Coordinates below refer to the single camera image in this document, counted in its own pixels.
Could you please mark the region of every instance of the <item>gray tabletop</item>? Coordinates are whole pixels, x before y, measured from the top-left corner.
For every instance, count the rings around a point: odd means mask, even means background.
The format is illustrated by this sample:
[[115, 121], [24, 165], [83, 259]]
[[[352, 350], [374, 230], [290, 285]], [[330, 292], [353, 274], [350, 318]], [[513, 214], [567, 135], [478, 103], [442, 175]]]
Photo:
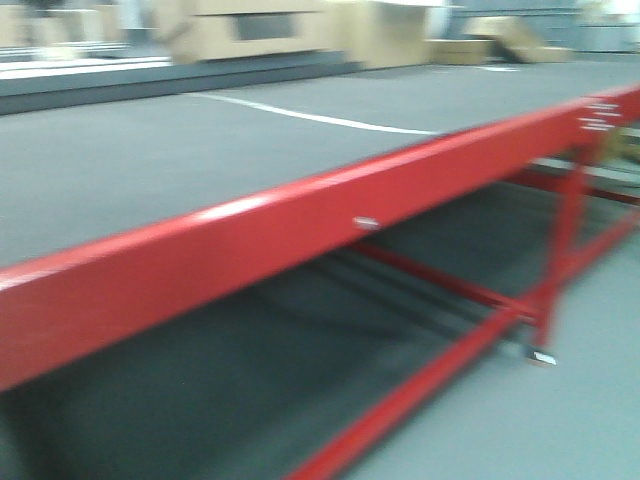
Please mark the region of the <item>gray tabletop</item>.
[[638, 82], [638, 67], [423, 66], [1, 117], [0, 266]]

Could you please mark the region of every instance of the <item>white tape strip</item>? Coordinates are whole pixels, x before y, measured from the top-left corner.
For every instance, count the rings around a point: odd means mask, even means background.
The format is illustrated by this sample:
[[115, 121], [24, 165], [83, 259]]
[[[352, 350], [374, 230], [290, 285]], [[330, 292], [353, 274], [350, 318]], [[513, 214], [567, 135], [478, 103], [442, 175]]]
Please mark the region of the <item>white tape strip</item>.
[[345, 120], [343, 118], [327, 117], [324, 115], [313, 115], [310, 113], [295, 112], [293, 110], [286, 110], [284, 108], [274, 107], [264, 103], [250, 102], [248, 100], [241, 100], [239, 98], [226, 97], [223, 95], [215, 95], [212, 93], [185, 93], [190, 97], [208, 98], [210, 100], [216, 100], [219, 102], [231, 103], [234, 105], [241, 105], [243, 107], [253, 108], [255, 110], [261, 110], [263, 112], [276, 113], [278, 115], [284, 115], [286, 117], [301, 118], [303, 120], [311, 120], [313, 122], [329, 123], [331, 125], [340, 125], [342, 127], [359, 128], [361, 130], [373, 130], [377, 132], [387, 133], [404, 133], [407, 135], [439, 135], [439, 132], [431, 132], [428, 130], [409, 130], [405, 128], [386, 127], [384, 125], [372, 125], [370, 123], [356, 122], [354, 120]]

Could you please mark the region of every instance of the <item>white line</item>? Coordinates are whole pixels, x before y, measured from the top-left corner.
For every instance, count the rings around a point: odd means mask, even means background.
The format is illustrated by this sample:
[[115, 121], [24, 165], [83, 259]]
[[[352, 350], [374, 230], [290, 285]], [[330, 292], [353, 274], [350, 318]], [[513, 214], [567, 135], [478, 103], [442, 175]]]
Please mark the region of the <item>white line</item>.
[[354, 120], [345, 120], [342, 118], [325, 117], [324, 115], [312, 115], [309, 113], [294, 112], [293, 110], [286, 110], [284, 108], [273, 107], [264, 103], [249, 102], [247, 100], [240, 100], [239, 98], [225, 97], [222, 95], [214, 95], [208, 93], [185, 93], [190, 97], [208, 98], [210, 100], [217, 100], [219, 102], [232, 103], [234, 105], [242, 105], [243, 107], [253, 108], [255, 110], [262, 110], [263, 112], [277, 113], [278, 115], [285, 115], [287, 117], [302, 118], [303, 120], [311, 120], [314, 122], [330, 123], [332, 125], [340, 125], [343, 127], [359, 128], [362, 130], [375, 130], [378, 132], [388, 133], [405, 133], [409, 135], [439, 135], [438, 132], [430, 132], [426, 130], [407, 130], [404, 128], [385, 127], [382, 125], [372, 125], [370, 123], [356, 122]]
[[517, 68], [513, 67], [476, 67], [480, 70], [486, 70], [487, 72], [519, 72]]

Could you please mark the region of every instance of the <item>red metal frame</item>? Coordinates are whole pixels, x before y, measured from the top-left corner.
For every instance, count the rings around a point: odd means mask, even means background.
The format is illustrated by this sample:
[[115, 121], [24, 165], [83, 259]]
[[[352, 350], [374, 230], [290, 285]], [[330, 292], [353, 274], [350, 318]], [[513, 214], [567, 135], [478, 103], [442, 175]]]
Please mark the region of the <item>red metal frame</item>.
[[[324, 252], [492, 182], [512, 178], [561, 192], [561, 208], [542, 282], [512, 299], [389, 252], [356, 243], [428, 281], [499, 306], [477, 329], [292, 473], [331, 478], [375, 439], [520, 321], [548, 341], [564, 283], [628, 234], [629, 214], [581, 250], [573, 246], [587, 191], [584, 166], [602, 133], [581, 119], [594, 105], [616, 105], [616, 125], [640, 118], [640, 85], [415, 145], [157, 225], [0, 270], [0, 392]], [[518, 172], [536, 158], [578, 147], [576, 169], [545, 180]], [[638, 199], [614, 200], [638, 204]]]

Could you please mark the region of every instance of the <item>metal bolt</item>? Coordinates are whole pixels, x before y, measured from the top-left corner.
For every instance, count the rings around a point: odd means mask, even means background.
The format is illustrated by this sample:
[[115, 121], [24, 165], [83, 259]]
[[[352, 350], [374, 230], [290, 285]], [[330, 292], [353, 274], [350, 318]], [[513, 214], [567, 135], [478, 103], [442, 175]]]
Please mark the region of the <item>metal bolt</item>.
[[353, 219], [353, 223], [361, 230], [367, 230], [370, 232], [380, 230], [381, 225], [378, 220], [371, 217], [356, 217]]

